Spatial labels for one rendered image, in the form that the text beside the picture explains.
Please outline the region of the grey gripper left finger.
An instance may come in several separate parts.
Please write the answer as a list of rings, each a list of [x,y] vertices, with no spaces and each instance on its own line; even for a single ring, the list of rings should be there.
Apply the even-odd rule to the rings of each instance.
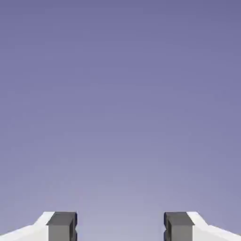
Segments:
[[[0,241],[78,241],[78,215],[68,211],[45,211],[32,225],[0,235]]]

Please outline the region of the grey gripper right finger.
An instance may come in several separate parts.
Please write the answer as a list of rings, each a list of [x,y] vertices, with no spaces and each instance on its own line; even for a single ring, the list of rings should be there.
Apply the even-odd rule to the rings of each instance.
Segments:
[[[165,212],[163,241],[241,241],[241,235],[209,225],[196,211]]]

